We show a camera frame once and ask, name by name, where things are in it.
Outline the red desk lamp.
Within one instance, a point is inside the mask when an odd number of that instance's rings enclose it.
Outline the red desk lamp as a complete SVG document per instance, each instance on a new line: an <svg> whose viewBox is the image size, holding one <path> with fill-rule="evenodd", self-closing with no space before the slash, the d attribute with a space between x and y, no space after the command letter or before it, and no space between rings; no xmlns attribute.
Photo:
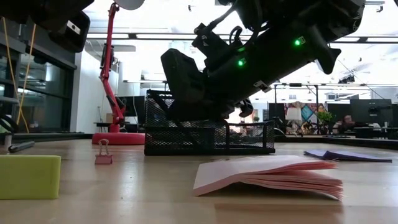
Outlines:
<svg viewBox="0 0 398 224"><path fill-rule="evenodd" d="M142 133L122 133L121 125L125 124L124 112L126 105L123 101L113 93L109 84L109 73L114 58L114 47L112 46L114 17L119 11L119 4L114 0L108 11L108 28L106 42L103 48L103 55L100 63L100 75L105 92L106 99L111 108L113 120L109 125L107 133L95 133L92 137L92 144L100 144L105 140L112 146L132 146L143 145L145 143L145 135Z"/></svg>

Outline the green potted plant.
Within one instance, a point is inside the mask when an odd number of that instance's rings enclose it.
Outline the green potted plant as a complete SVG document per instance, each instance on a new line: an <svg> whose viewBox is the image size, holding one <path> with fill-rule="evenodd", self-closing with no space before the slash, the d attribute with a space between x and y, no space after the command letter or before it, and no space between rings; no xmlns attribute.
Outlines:
<svg viewBox="0 0 398 224"><path fill-rule="evenodd" d="M317 114L318 130L320 134L326 135L329 131L329 124L333 120L333 115L328 111L320 111Z"/></svg>

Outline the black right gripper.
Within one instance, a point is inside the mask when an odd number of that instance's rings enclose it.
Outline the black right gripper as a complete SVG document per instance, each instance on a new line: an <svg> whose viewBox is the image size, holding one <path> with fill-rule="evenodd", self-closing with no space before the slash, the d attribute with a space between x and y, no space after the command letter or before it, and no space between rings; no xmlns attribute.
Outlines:
<svg viewBox="0 0 398 224"><path fill-rule="evenodd" d="M293 37L304 37L292 41ZM161 62L174 102L171 118L199 121L227 118L235 108L252 113L250 96L314 60L314 28L280 27L265 31L253 42L234 40L226 60L213 71L199 71L195 60L168 49Z"/></svg>

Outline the black marker pen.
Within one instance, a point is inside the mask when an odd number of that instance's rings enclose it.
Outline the black marker pen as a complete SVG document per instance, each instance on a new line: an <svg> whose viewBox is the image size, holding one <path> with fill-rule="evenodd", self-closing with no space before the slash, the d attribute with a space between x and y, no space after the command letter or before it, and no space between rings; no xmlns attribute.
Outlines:
<svg viewBox="0 0 398 224"><path fill-rule="evenodd" d="M31 148L34 145L35 145L34 141L27 141L27 142L22 142L22 143L18 143L18 144L13 144L8 147L8 151L10 153L16 153L16 152Z"/></svg>

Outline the black wall television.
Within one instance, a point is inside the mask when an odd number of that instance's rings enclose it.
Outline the black wall television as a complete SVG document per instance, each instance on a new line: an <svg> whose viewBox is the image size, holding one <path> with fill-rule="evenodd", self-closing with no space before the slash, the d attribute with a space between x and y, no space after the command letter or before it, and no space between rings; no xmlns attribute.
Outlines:
<svg viewBox="0 0 398 224"><path fill-rule="evenodd" d="M145 96L125 96L122 97L125 104L124 116L144 118L145 115Z"/></svg>

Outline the pink sticky note pad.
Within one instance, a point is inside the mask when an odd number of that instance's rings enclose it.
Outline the pink sticky note pad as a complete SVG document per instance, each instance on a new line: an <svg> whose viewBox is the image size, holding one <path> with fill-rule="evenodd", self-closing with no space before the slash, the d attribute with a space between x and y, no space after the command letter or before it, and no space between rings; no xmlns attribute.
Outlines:
<svg viewBox="0 0 398 224"><path fill-rule="evenodd" d="M207 162L198 167L193 194L205 195L240 182L268 189L315 192L341 200L343 181L317 173L317 170L336 168L335 161L300 156L256 156Z"/></svg>

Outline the white lampshade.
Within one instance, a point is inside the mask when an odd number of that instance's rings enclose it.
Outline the white lampshade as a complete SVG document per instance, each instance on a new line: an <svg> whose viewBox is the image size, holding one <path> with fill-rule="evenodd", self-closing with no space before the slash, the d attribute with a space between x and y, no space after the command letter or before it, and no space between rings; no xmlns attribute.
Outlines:
<svg viewBox="0 0 398 224"><path fill-rule="evenodd" d="M300 107L287 108L285 119L288 121L301 121L302 120L301 108Z"/></svg>

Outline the colourful wall art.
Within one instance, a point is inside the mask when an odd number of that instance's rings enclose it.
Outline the colourful wall art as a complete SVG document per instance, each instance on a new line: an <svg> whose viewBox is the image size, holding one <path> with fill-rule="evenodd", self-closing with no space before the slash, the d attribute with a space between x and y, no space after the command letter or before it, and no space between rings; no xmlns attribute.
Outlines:
<svg viewBox="0 0 398 224"><path fill-rule="evenodd" d="M323 104L319 103L302 103L295 101L293 103L284 104L284 118L286 115L287 108L289 107L300 107L302 112L301 121L288 121L285 119L285 133L292 134L295 136L313 135L320 134L318 130L318 118L317 114L320 111L325 111Z"/></svg>

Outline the pink binder clip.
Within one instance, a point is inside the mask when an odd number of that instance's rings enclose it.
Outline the pink binder clip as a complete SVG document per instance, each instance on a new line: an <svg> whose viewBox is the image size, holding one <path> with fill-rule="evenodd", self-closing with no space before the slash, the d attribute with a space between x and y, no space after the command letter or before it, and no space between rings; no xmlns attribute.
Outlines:
<svg viewBox="0 0 398 224"><path fill-rule="evenodd" d="M98 142L99 153L95 157L95 165L110 165L113 163L113 155L110 153L107 139L101 139Z"/></svg>

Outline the black monitor on arm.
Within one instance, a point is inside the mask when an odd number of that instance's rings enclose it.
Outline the black monitor on arm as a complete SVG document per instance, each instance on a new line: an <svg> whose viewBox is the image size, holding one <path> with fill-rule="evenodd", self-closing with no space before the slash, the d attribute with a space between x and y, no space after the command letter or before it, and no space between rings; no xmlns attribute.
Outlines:
<svg viewBox="0 0 398 224"><path fill-rule="evenodd" d="M393 124L392 101L383 99L350 100L351 116L360 123Z"/></svg>

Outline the white light strip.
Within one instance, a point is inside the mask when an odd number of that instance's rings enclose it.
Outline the white light strip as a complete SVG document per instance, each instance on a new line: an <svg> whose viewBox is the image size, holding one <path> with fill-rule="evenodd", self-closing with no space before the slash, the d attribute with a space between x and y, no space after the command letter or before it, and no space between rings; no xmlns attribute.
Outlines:
<svg viewBox="0 0 398 224"><path fill-rule="evenodd" d="M229 42L229 34L217 34L223 41ZM197 35L186 33L116 33L112 34L112 38L116 40L195 40ZM251 35L241 34L239 38L246 42ZM106 39L105 33L90 33L87 39ZM302 39L304 37L293 37L292 41ZM398 36L346 36L336 40L332 40L336 44L398 44Z"/></svg>

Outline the black monitor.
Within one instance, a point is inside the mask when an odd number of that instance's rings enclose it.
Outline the black monitor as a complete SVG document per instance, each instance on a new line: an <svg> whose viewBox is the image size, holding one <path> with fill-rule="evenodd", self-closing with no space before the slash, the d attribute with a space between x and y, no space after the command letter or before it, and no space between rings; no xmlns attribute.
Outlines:
<svg viewBox="0 0 398 224"><path fill-rule="evenodd" d="M330 125L339 123L345 115L351 115L350 104L327 104L327 111L333 115Z"/></svg>

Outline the black mesh desk organizer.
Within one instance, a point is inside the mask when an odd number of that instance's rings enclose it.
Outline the black mesh desk organizer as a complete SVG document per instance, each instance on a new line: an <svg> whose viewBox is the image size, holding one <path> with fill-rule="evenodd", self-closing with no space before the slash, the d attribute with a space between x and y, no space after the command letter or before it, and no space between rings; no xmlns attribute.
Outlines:
<svg viewBox="0 0 398 224"><path fill-rule="evenodd" d="M147 156L242 156L275 153L274 122L164 121L145 123Z"/></svg>

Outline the person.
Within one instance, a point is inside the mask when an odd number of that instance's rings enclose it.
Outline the person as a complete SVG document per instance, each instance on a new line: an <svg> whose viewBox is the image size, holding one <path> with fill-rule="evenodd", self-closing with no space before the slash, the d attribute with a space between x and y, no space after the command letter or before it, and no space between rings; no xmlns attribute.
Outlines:
<svg viewBox="0 0 398 224"><path fill-rule="evenodd" d="M353 121L351 115L345 115L342 120L340 121L337 130L339 134L344 134L347 131L352 131L356 123Z"/></svg>

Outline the black metal gantry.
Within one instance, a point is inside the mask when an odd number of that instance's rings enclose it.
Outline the black metal gantry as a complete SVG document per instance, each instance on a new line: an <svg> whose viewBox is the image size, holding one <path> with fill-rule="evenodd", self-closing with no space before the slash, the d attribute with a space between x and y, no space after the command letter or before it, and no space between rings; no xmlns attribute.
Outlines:
<svg viewBox="0 0 398 224"><path fill-rule="evenodd" d="M289 103L300 101L303 103L316 103L319 104L319 86L317 83L274 83L272 84L272 89L274 93L274 103ZM285 98L278 96L278 90L285 91ZM293 93L295 90L305 90L308 91L313 98L309 96L300 96Z"/></svg>

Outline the green sticky note block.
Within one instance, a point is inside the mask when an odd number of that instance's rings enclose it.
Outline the green sticky note block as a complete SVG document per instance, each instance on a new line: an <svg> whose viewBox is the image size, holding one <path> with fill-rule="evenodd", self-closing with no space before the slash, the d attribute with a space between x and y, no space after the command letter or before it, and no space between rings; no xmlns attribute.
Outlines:
<svg viewBox="0 0 398 224"><path fill-rule="evenodd" d="M56 199L61 157L0 155L0 200Z"/></svg>

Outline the black aluminium rig frame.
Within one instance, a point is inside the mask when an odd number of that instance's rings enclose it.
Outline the black aluminium rig frame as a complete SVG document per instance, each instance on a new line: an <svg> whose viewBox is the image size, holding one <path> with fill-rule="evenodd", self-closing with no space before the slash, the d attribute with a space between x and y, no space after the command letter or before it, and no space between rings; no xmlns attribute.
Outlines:
<svg viewBox="0 0 398 224"><path fill-rule="evenodd" d="M14 134L12 142L50 142L67 141L77 139L91 139L92 134L84 133L34 133L34 134ZM361 139L361 138L328 138L325 136L304 136L304 137L281 137L274 138L278 143L317 143L317 144L337 144L344 146L369 147L376 149L389 149L398 151L398 140L388 139Z"/></svg>

